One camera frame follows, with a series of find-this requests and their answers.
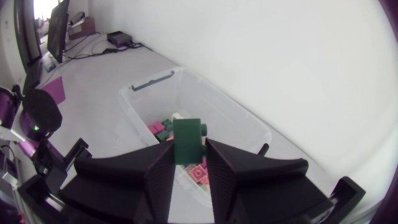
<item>white wall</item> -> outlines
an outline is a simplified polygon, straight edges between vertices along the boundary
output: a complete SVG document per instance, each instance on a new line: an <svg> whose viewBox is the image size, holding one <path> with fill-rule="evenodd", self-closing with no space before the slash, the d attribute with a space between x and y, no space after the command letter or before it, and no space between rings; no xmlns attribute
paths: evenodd
<svg viewBox="0 0 398 224"><path fill-rule="evenodd" d="M68 12L69 12L69 19L71 19L79 12L84 12L86 14L86 17L89 16L88 0L70 0Z"/></svg>
<svg viewBox="0 0 398 224"><path fill-rule="evenodd" d="M94 1L121 30L205 76L328 172L382 199L397 164L398 48L377 1Z"/></svg>
<svg viewBox="0 0 398 224"><path fill-rule="evenodd" d="M14 1L6 0L0 9L0 85L24 87L26 72L19 55L15 33Z"/></svg>

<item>desk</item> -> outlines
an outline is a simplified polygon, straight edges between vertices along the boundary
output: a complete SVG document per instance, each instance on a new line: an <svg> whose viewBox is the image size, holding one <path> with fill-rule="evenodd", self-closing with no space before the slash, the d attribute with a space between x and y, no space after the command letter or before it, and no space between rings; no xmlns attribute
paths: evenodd
<svg viewBox="0 0 398 224"><path fill-rule="evenodd" d="M67 52L68 55L75 55L94 38L96 36L87 38L81 45ZM104 39L105 36L97 38L80 53L91 54L92 46ZM110 47L109 43L102 41L95 47L95 52L107 47ZM50 82L62 76L66 100L58 106L63 116L62 126L53 134L50 142L66 155L76 140L83 138L94 158L117 156L146 147L147 145L137 137L135 127L118 103L119 90L134 80L175 66L176 64L170 60L142 47L117 54L73 60L59 67ZM47 81L51 74L52 72L44 73L42 79ZM336 183L329 180L316 162L274 129L270 130L273 140L267 157L307 159L310 166L307 177L329 196ZM23 156L21 150L16 150L16 156L22 160L23 178L27 180L35 174L33 165ZM75 175L76 171L72 167L64 185ZM197 202L175 182L169 222L214 222L213 211Z"/></svg>

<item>dark green block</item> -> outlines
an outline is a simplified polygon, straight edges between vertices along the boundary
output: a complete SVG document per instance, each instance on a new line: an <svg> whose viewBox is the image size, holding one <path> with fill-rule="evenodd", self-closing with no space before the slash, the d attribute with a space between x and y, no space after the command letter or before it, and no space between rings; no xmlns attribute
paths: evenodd
<svg viewBox="0 0 398 224"><path fill-rule="evenodd" d="M166 141L167 138L169 138L170 135L167 131L163 130L161 131L159 134L156 135L156 138L162 142L162 141Z"/></svg>
<svg viewBox="0 0 398 224"><path fill-rule="evenodd" d="M200 119L174 120L174 163L201 164L204 145L201 137L207 135L207 127Z"/></svg>
<svg viewBox="0 0 398 224"><path fill-rule="evenodd" d="M166 119L162 122L163 126L165 126L166 131L171 131L173 130L173 122L171 120Z"/></svg>

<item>computer monitor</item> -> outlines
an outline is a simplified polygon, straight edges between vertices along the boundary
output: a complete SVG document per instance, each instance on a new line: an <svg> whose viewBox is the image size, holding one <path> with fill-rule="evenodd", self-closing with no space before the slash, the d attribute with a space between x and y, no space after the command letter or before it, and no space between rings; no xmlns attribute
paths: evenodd
<svg viewBox="0 0 398 224"><path fill-rule="evenodd" d="M65 48L68 26L68 6L69 0L64 0L52 10L47 49L54 58L62 63L62 53Z"/></svg>

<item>clear plastic bin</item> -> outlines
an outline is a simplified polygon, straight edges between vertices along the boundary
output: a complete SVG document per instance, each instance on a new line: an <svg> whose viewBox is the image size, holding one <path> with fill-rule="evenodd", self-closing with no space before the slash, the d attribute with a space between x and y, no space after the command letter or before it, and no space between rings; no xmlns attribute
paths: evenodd
<svg viewBox="0 0 398 224"><path fill-rule="evenodd" d="M257 153L271 141L271 132L262 121L187 68L175 67L131 83L119 91L119 102L148 146L159 142L147 126L171 119L176 112L184 118L200 118L207 124L210 139L249 152ZM180 166L175 180L211 207L210 194Z"/></svg>

